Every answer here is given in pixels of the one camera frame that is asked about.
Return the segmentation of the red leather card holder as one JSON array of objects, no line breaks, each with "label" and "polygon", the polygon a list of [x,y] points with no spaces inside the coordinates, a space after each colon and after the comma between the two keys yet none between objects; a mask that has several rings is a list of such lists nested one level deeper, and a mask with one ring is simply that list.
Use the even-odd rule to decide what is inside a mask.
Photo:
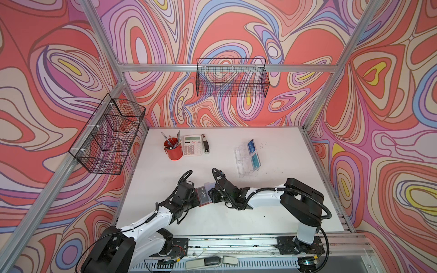
[{"label": "red leather card holder", "polygon": [[204,185],[196,188],[196,194],[199,201],[199,207],[209,205],[213,203],[212,198],[209,196],[208,192],[214,189],[215,183],[205,183]]}]

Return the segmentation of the dark grey credit card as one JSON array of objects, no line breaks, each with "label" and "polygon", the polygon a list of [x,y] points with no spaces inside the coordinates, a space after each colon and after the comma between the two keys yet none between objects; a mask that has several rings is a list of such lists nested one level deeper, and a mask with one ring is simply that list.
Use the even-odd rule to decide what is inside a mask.
[{"label": "dark grey credit card", "polygon": [[199,206],[200,207],[211,203],[211,200],[208,196],[208,193],[204,188],[200,188],[198,190],[198,198],[199,198]]}]

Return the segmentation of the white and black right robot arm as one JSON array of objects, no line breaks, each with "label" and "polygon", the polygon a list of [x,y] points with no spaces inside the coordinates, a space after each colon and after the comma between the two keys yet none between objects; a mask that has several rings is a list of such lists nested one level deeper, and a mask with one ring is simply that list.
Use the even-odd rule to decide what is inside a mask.
[{"label": "white and black right robot arm", "polygon": [[297,235],[281,250],[289,254],[316,253],[322,221],[332,218],[321,192],[295,178],[288,178],[283,186],[239,188],[217,168],[212,169],[212,175],[215,185],[208,196],[214,204],[223,202],[227,208],[238,211],[281,206],[298,220]]}]

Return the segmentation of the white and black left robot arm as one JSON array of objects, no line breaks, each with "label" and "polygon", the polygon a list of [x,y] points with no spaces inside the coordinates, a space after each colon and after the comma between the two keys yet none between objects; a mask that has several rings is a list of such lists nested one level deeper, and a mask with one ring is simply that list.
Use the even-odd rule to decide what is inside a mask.
[{"label": "white and black left robot arm", "polygon": [[173,235],[166,229],[172,223],[180,224],[190,209],[199,206],[195,184],[188,179],[193,171],[185,172],[175,189],[162,202],[155,204],[153,212],[133,224],[104,230],[79,260],[83,260],[76,273],[127,273],[136,263],[135,259],[145,254],[171,251],[168,245]]}]

